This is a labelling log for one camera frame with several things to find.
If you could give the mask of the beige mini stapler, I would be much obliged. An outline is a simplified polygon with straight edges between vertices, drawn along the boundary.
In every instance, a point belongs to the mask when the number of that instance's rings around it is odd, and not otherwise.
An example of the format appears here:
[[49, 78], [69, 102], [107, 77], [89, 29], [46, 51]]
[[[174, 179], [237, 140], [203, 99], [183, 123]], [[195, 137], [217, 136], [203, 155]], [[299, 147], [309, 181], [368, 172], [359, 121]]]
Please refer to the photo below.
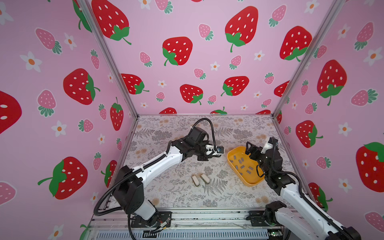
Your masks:
[[211, 182], [211, 179], [206, 174], [201, 174], [200, 177], [206, 184]]
[[196, 187], [199, 187], [199, 186], [200, 186], [200, 182], [199, 182], [199, 180], [198, 180], [198, 178], [197, 178], [196, 175], [192, 175], [192, 181], [193, 181], [193, 183], [194, 183], [194, 185], [195, 185]]

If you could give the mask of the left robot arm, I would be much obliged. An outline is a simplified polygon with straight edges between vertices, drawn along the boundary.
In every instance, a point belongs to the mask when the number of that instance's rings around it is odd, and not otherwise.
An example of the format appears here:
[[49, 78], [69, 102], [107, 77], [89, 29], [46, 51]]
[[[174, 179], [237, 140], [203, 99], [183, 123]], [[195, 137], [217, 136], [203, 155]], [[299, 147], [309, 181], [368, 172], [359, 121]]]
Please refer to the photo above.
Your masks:
[[157, 157], [134, 168], [123, 166], [118, 172], [115, 184], [97, 202], [94, 216], [124, 211], [127, 216], [141, 217], [149, 227], [155, 225], [159, 212], [145, 199], [145, 187], [163, 172], [190, 157], [196, 156], [198, 161], [208, 161], [224, 154], [224, 148], [216, 143], [215, 134], [208, 134], [198, 127], [202, 121], [208, 122], [211, 129], [214, 128], [208, 118], [199, 119], [185, 137], [168, 142], [167, 149]]

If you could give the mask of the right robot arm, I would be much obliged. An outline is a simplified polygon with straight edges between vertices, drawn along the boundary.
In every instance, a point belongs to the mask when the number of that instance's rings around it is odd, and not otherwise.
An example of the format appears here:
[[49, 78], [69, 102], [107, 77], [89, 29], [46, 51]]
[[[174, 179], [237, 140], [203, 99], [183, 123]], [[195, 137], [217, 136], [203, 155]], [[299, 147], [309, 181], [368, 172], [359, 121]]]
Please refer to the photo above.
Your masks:
[[287, 201], [299, 214], [297, 217], [284, 203], [266, 205], [264, 219], [280, 224], [302, 240], [359, 240], [361, 235], [353, 227], [345, 227], [334, 220], [303, 192], [300, 178], [282, 170], [283, 158], [278, 151], [278, 140], [271, 137], [263, 147], [246, 143], [245, 154], [258, 163], [268, 186]]

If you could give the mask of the yellow plastic tray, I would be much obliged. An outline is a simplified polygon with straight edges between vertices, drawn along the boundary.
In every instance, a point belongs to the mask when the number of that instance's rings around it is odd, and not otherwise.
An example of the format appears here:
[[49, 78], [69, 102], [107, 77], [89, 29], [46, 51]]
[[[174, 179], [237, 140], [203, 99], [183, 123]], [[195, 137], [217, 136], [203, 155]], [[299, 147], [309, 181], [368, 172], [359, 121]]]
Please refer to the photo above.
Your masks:
[[246, 155], [246, 147], [240, 146], [227, 153], [227, 162], [242, 183], [247, 187], [253, 187], [261, 183], [265, 178], [258, 167], [258, 163]]

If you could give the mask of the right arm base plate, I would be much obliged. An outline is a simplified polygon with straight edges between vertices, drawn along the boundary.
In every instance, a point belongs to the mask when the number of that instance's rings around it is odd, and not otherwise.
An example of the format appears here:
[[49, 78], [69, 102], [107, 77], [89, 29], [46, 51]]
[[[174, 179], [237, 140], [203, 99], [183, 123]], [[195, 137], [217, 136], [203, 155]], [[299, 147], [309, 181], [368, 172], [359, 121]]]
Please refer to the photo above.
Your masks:
[[270, 210], [249, 211], [246, 220], [250, 221], [253, 227], [282, 227], [282, 225], [277, 222], [275, 213]]

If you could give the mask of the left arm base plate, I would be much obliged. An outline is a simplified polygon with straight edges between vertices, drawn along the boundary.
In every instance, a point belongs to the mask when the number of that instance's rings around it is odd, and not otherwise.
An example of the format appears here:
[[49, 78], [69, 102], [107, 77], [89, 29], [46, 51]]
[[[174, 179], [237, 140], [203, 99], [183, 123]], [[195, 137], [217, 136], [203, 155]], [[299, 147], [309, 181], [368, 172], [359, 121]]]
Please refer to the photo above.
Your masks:
[[131, 218], [132, 228], [164, 228], [170, 227], [172, 221], [172, 212], [156, 212], [149, 220], [144, 220], [140, 216]]

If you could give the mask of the aluminium frame rail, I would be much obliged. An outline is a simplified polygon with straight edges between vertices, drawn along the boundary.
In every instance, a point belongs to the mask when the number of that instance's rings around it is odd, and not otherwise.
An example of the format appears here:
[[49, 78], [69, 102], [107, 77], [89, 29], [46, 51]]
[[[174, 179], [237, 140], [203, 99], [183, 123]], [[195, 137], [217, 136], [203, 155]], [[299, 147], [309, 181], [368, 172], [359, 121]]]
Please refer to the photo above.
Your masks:
[[139, 217], [119, 211], [94, 217], [85, 233], [86, 240], [296, 240], [287, 227], [269, 226], [263, 220], [247, 220], [250, 214], [261, 216], [264, 208], [160, 208], [167, 225], [151, 234]]

